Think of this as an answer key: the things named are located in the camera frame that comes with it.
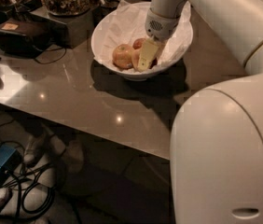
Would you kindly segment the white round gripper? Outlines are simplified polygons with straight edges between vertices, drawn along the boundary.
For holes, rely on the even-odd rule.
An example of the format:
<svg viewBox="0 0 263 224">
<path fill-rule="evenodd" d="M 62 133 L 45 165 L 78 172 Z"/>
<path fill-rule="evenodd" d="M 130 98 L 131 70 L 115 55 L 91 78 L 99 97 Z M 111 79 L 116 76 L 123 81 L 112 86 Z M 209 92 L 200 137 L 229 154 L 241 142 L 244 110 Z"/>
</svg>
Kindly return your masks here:
<svg viewBox="0 0 263 224">
<path fill-rule="evenodd" d="M 142 45 L 139 55 L 137 69 L 144 72 L 149 69 L 153 61 L 161 57 L 168 40 L 174 34 L 180 18 L 164 18 L 154 13 L 150 8 L 146 14 L 145 31 L 146 34 L 153 38 L 148 38 Z"/>
</svg>

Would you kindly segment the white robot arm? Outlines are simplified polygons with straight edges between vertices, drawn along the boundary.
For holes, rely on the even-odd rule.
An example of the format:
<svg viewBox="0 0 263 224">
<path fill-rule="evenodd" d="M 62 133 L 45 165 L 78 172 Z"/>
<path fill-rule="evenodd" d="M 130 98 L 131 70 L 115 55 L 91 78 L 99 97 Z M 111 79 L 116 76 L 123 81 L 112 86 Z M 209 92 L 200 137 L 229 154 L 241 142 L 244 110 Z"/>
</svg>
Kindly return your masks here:
<svg viewBox="0 0 263 224">
<path fill-rule="evenodd" d="M 174 119 L 176 224 L 263 224 L 263 0 L 152 0 L 145 29 L 165 40 L 190 3 L 246 77 L 188 98 Z"/>
</svg>

